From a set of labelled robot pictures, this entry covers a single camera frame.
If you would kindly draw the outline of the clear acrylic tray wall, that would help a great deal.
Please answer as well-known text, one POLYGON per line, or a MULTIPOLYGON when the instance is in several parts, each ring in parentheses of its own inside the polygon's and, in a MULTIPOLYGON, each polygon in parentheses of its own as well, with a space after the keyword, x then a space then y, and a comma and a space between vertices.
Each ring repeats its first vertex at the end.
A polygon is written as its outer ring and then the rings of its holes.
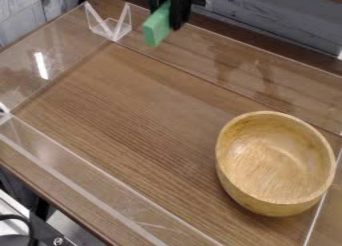
MULTIPOLYGON (((88 1, 119 19, 121 0, 88 1)), ((200 23, 112 42, 84 4, 0 51, 0 167, 112 246, 342 246, 342 61, 279 55, 200 23), (215 141, 254 111, 308 122, 338 158, 304 213, 256 215, 224 192, 215 141)))

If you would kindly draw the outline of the clear acrylic corner bracket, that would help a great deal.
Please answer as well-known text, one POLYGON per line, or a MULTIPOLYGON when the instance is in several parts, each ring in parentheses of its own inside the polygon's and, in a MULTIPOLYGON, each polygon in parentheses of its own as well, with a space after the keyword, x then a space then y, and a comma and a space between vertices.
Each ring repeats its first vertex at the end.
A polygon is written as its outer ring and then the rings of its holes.
POLYGON ((131 7, 124 4, 120 17, 103 19, 89 2, 84 3, 85 17, 91 32, 117 42, 132 30, 131 7))

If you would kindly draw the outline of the black metal base with bolt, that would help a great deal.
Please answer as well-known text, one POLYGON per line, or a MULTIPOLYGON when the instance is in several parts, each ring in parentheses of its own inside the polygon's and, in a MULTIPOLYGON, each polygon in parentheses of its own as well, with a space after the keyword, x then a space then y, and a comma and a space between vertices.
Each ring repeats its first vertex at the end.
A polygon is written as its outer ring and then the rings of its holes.
POLYGON ((77 246, 33 212, 29 213, 32 240, 29 246, 77 246))

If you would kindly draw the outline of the green rectangular block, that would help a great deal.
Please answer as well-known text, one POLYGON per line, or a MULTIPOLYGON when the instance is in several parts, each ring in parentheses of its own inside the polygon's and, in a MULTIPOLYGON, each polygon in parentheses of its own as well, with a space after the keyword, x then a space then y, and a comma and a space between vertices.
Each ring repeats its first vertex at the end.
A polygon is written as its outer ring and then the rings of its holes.
POLYGON ((171 0, 167 0, 143 23, 144 41, 151 47, 156 47, 171 32, 169 7, 171 0))

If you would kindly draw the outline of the light brown wooden bowl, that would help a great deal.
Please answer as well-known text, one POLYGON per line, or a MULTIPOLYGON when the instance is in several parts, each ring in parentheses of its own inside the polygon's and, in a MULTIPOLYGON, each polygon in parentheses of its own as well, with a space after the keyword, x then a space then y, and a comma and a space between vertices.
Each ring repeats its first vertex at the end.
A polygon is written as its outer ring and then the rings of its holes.
POLYGON ((336 158, 326 137, 307 122, 280 112, 256 111, 223 126, 215 168, 226 193, 243 208, 286 217, 322 199, 336 158))

